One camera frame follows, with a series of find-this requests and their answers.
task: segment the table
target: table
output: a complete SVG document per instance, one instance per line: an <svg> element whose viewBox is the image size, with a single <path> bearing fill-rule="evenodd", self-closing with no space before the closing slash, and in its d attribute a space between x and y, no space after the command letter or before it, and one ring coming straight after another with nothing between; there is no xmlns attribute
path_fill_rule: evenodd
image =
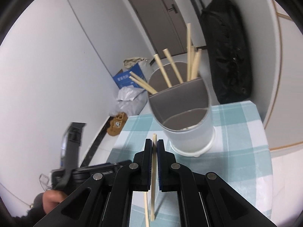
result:
<svg viewBox="0 0 303 227"><path fill-rule="evenodd" d="M272 210L272 161L269 147L255 104L250 101L212 106L216 139L212 148L198 158L176 154L167 136L152 114L129 117L107 162L133 160L142 151L145 139L157 133L163 139L166 151L176 161L192 171L217 173L265 216ZM180 226L176 192L160 192L156 187L156 220L150 226ZM131 227L144 227L144 201L142 192L134 192Z"/></svg>

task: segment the brown slipper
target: brown slipper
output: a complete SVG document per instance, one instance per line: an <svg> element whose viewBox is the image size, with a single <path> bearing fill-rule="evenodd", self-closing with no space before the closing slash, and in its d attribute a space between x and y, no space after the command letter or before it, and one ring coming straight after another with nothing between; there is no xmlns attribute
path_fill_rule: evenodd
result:
<svg viewBox="0 0 303 227"><path fill-rule="evenodd" d="M111 126L107 129L107 133L111 136L119 135L127 119L126 113L118 113L116 117L109 122Z"/></svg>

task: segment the door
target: door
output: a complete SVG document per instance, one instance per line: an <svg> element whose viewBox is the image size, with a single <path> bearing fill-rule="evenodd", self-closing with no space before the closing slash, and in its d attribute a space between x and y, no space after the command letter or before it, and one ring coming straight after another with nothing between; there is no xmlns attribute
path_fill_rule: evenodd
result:
<svg viewBox="0 0 303 227"><path fill-rule="evenodd" d="M163 49L172 55L186 50L186 25L174 0L129 0L137 13L155 51L165 58Z"/></svg>

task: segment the wooden stick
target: wooden stick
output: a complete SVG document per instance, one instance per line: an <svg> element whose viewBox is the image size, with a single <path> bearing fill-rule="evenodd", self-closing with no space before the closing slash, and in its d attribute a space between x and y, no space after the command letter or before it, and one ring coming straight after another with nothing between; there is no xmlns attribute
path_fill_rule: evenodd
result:
<svg viewBox="0 0 303 227"><path fill-rule="evenodd" d="M155 194L157 175L157 134L152 136L152 161L151 161L151 221L155 220Z"/></svg>
<svg viewBox="0 0 303 227"><path fill-rule="evenodd" d="M138 81L142 82L142 83L146 83L142 78L140 78L136 73L134 72L130 72L130 74Z"/></svg>
<svg viewBox="0 0 303 227"><path fill-rule="evenodd" d="M171 84L171 82L169 81L169 77L167 76L167 73L166 73L166 71L165 71L165 69L164 69L164 67L163 67L163 64L162 64L162 62L161 62L161 60L160 60L158 54L155 54L154 57L155 57L156 63L158 64L158 67L159 67L160 70L161 70L161 73L162 73L162 75L163 75L163 77L164 77L164 79L165 79L165 82L166 82L167 86L168 86L169 88L172 87L172 84Z"/></svg>
<svg viewBox="0 0 303 227"><path fill-rule="evenodd" d="M191 76L191 24L187 24L187 81Z"/></svg>
<svg viewBox="0 0 303 227"><path fill-rule="evenodd" d="M183 79L181 77L181 74L180 74L180 72L179 72L179 70L178 70L178 68L177 68L174 60L172 59L172 56L171 56L169 50L165 49L165 50L163 50L163 52L164 52L166 58L169 60L170 64L172 65L172 69L174 70L174 72L175 72L175 74L177 76L177 79L179 80L180 83L183 83Z"/></svg>
<svg viewBox="0 0 303 227"><path fill-rule="evenodd" d="M195 57L195 54L196 54L196 47L195 46L192 46L191 47L191 55L190 55L190 60L191 60L191 64L190 64L190 74L191 74L191 71L192 71L192 65L194 63L194 57Z"/></svg>
<svg viewBox="0 0 303 227"><path fill-rule="evenodd" d="M147 192L144 192L145 226L149 227Z"/></svg>
<svg viewBox="0 0 303 227"><path fill-rule="evenodd" d="M140 85L142 88L146 89L151 94L158 93L153 87L151 87L148 83L140 82L139 80L135 79L134 77L129 77L132 81L134 81L137 85Z"/></svg>
<svg viewBox="0 0 303 227"><path fill-rule="evenodd" d="M192 65L192 69L191 69L191 80L197 78L197 76L198 76L198 71L199 71L199 66L200 66L200 61L201 61L201 54L202 54L201 49L199 49L198 52L196 52L196 54L195 54L194 63Z"/></svg>

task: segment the blue box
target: blue box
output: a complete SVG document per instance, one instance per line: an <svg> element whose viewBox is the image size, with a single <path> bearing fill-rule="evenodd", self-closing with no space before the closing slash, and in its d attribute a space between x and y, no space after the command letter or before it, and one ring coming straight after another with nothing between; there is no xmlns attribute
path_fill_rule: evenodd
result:
<svg viewBox="0 0 303 227"><path fill-rule="evenodd" d="M135 82L133 82L129 76L130 72L133 72L135 74L137 74L140 78L142 78L144 81L146 81L143 72L139 66L139 63L135 64L131 69L129 69L126 72L123 73L119 73L116 76L113 77L113 80L115 81L115 83L118 85L119 89L125 86L130 86L132 85L133 87L136 88L142 88L140 85L137 85Z"/></svg>

